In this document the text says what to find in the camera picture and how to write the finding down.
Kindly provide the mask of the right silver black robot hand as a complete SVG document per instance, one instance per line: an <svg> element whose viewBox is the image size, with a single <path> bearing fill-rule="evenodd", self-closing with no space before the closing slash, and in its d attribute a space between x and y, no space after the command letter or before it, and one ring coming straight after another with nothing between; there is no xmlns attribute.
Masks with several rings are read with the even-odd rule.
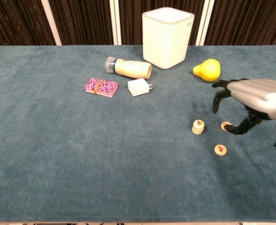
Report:
<svg viewBox="0 0 276 225"><path fill-rule="evenodd" d="M242 103L248 116L239 126L225 125L224 129L235 135L247 133L262 120L276 120L276 81L271 79L219 80L212 87L222 87L213 100L212 111L217 113L222 99L232 97Z"/></svg>

